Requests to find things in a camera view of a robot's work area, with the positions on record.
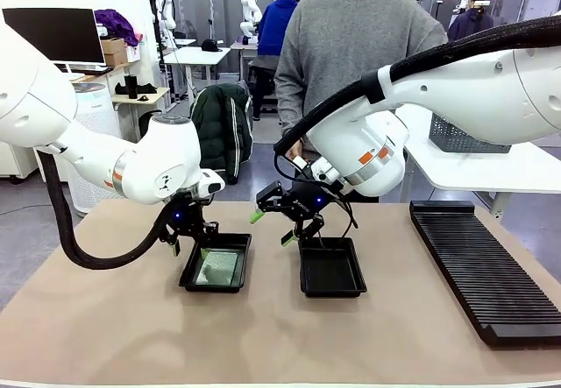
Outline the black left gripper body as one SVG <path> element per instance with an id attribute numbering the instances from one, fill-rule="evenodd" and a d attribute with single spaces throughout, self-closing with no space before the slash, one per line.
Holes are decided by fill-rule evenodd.
<path id="1" fill-rule="evenodd" d="M 202 209 L 206 205 L 205 198 L 193 198 L 188 192 L 172 196 L 174 206 L 167 220 L 167 228 L 173 236 L 202 236 L 205 233 L 205 221 Z"/>

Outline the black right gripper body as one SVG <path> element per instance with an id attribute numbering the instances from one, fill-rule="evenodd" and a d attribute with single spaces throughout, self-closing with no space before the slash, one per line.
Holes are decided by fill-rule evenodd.
<path id="1" fill-rule="evenodd" d="M 292 182 L 287 192 L 288 209 L 284 215 L 290 220 L 310 220 L 329 204 L 329 194 L 311 182 Z"/>

